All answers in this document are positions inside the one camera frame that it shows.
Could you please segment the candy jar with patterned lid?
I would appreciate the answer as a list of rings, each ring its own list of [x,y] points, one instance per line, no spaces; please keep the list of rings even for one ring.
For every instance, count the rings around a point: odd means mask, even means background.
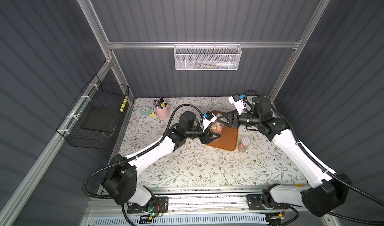
[[[221,132],[222,132],[222,130],[223,130],[223,128],[218,124],[218,122],[214,122],[214,123],[212,123],[212,124],[211,124],[211,128],[212,128],[212,129],[221,130]]]

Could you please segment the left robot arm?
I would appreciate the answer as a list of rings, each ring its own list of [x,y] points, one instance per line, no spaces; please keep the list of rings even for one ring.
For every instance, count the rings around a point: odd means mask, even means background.
[[[212,112],[203,114],[198,120],[193,112],[180,115],[179,122],[166,130],[165,138],[160,138],[134,154],[113,157],[112,163],[120,163],[106,170],[102,186],[117,205],[137,204],[150,211],[155,204],[154,194],[146,187],[138,185],[139,175],[163,156],[169,155],[183,146],[187,139],[200,139],[202,144],[209,144],[221,137],[210,130],[210,125],[217,120]]]

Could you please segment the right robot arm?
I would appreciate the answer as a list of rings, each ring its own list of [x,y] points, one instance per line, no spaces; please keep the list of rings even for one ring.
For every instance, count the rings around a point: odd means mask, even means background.
[[[263,206],[272,209],[278,204],[305,207],[317,217],[328,214],[342,205],[348,196],[347,184],[351,180],[345,174],[338,175],[316,157],[295,135],[293,127],[277,111],[270,99],[257,95],[252,102],[246,95],[228,98],[235,110],[225,113],[219,120],[229,128],[256,127],[257,131],[278,146],[299,168],[307,180],[305,187],[274,185],[263,190]]]

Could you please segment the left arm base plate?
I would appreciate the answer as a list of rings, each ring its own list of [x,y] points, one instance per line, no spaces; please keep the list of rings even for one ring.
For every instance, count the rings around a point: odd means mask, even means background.
[[[144,206],[140,206],[135,203],[127,204],[128,214],[141,214],[141,213],[167,213],[169,206],[169,197],[159,197],[155,196],[149,200]]]

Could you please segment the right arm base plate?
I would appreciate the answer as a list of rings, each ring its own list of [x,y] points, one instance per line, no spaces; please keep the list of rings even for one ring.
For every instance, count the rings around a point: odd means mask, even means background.
[[[276,203],[272,197],[265,194],[248,194],[246,195],[249,210],[283,210],[289,207],[286,204]]]

